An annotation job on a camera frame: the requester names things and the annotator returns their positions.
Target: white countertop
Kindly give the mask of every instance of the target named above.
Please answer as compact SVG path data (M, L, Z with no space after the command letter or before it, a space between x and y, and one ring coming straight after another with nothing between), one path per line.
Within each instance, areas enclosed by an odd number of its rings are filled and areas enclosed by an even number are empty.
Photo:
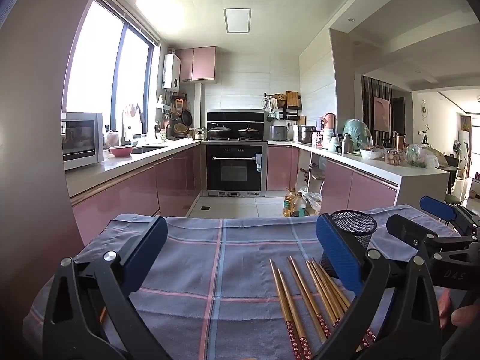
M330 158L349 167L356 168L365 173L369 173L373 176L377 176L381 179L390 181L394 184L400 185L400 181L404 177L415 176L429 176L444 173L441 169L423 169L410 165L405 166L393 166L385 163L381 160L364 160L361 156L357 155L341 155L339 153L332 153L325 149L313 148L310 145L303 143L291 142L291 141L277 141L269 140L268 145L280 145L280 146L294 146L309 152L321 155L322 157Z
M199 145L201 140L183 138L179 140L166 140L164 143L151 142L145 146L168 145L158 150L148 151L142 154L132 154L130 157L117 158L104 152L104 161L93 165L83 166L67 170L68 193L70 197L96 187L108 180L112 180L124 173L143 167L152 162L161 160L169 155L176 154L190 147Z

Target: recessed light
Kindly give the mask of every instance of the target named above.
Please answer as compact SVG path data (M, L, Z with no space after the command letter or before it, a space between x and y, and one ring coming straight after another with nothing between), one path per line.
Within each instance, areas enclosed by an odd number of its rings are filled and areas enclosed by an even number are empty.
M250 32L250 8L226 8L225 14L226 33Z

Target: black mesh cup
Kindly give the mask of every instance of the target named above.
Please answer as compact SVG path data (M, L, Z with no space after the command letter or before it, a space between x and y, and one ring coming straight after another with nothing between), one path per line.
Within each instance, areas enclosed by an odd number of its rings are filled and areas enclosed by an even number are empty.
M370 215L360 211L342 210L334 212L330 215L330 218L332 218L332 222L334 222L340 230L354 235L363 246L363 249L366 250L368 248L371 235L377 229L377 222ZM320 265L328 275L336 279L338 278L337 272L333 269L325 252L323 252Z

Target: water heater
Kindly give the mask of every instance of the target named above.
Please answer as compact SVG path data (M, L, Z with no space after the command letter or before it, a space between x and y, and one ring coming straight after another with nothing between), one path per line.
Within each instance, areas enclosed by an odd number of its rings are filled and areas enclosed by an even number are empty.
M180 59L175 54L165 55L163 64L163 89L178 92L180 84Z

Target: oven handle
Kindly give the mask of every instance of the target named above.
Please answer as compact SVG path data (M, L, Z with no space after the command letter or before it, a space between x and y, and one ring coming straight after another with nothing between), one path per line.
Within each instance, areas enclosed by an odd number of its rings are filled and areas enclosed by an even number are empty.
M234 158L234 157L212 157L214 160L250 160L250 161L256 161L256 157L250 157L250 158Z

